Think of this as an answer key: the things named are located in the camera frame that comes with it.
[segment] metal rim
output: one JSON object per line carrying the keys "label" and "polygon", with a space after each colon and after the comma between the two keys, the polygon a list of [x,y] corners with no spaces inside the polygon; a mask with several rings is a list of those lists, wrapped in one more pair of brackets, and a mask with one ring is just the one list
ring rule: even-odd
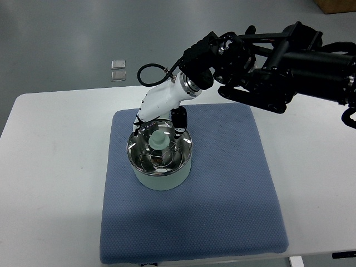
{"label": "metal rim", "polygon": [[[171,122],[170,120],[167,120],[167,119],[159,119],[159,121],[167,121],[167,122]],[[171,174],[174,174],[175,172],[181,170],[186,164],[187,162],[190,160],[191,158],[191,154],[192,154],[192,150],[193,150],[193,141],[191,139],[191,135],[189,134],[188,131],[186,131],[186,133],[188,134],[188,136],[190,137],[190,142],[191,142],[191,148],[190,148],[190,151],[189,151],[189,154],[185,160],[185,162],[180,165],[178,168],[174,169],[174,170],[170,170],[170,171],[167,171],[167,172],[157,172],[157,173],[151,173],[151,172],[148,172],[148,171],[145,171],[139,167],[137,167],[137,165],[133,162],[132,158],[130,157],[129,155],[129,152],[128,152],[128,147],[129,147],[129,141],[133,138],[133,134],[134,133],[131,133],[131,135],[129,136],[128,140],[127,140],[127,144],[126,144],[126,153],[127,153],[127,157],[130,161],[130,164],[132,167],[135,168],[135,170],[137,170],[138,172],[144,174],[144,175],[149,175],[149,176],[167,176],[167,175],[171,175]]]}

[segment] gray floor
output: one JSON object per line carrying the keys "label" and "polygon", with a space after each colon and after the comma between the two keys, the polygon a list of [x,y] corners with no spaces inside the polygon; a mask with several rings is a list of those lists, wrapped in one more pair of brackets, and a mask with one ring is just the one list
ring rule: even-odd
{"label": "gray floor", "polygon": [[[324,15],[313,0],[48,1],[0,0],[0,133],[24,93],[138,85],[137,70],[170,67],[210,31],[280,32],[301,21],[324,32],[324,43],[356,42],[356,13]],[[111,82],[112,60],[125,59],[127,79]],[[146,81],[161,73],[146,73]],[[304,257],[305,266],[355,266],[331,254]],[[286,259],[227,266],[289,266]]]}

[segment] blue mat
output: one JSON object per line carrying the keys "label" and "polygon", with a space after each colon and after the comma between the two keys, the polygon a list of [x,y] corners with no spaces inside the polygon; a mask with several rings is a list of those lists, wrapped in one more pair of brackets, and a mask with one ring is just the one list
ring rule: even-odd
{"label": "blue mat", "polygon": [[278,198],[248,106],[189,105],[191,172],[168,191],[144,187],[126,153],[137,110],[113,117],[102,212],[102,263],[282,253]]}

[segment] black cable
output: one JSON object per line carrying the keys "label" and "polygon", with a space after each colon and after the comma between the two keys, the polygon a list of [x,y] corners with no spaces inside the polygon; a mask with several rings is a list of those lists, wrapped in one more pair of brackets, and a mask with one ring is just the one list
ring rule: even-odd
{"label": "black cable", "polygon": [[137,72],[137,79],[139,81],[140,84],[142,84],[143,86],[146,87],[150,87],[150,86],[156,86],[156,85],[160,85],[161,83],[165,82],[168,78],[173,78],[173,72],[174,70],[179,66],[179,64],[181,63],[182,59],[180,58],[179,60],[177,60],[177,62],[172,66],[172,68],[167,72],[167,74],[165,75],[165,77],[161,80],[159,80],[158,82],[153,82],[153,83],[145,83],[142,79],[141,79],[141,72],[149,67],[157,67],[160,68],[161,70],[165,71],[167,70],[167,68],[165,68],[164,66],[160,65],[160,64],[156,64],[156,63],[149,63],[149,64],[145,64],[143,65],[139,71]]}
{"label": "black cable", "polygon": [[349,107],[347,110],[345,110],[345,112],[343,113],[343,115],[341,116],[341,120],[343,121],[343,123],[345,123],[347,126],[356,129],[356,121],[354,121],[351,118],[351,115],[356,113],[356,108],[352,108]]}

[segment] black robotic arm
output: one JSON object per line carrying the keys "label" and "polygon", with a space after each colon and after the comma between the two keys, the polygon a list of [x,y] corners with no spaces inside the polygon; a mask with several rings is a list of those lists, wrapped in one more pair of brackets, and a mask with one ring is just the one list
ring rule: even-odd
{"label": "black robotic arm", "polygon": [[[222,97],[284,113],[286,104],[301,93],[348,105],[342,121],[356,128],[350,116],[356,112],[356,44],[338,42],[322,46],[322,33],[297,22],[281,33],[255,34],[250,26],[244,35],[228,32],[218,37],[209,33],[184,51],[166,76],[153,86],[173,78],[179,67],[198,88],[206,90],[214,80],[223,84]],[[257,44],[270,43],[272,48]],[[256,56],[266,57],[262,68],[256,68]]]}

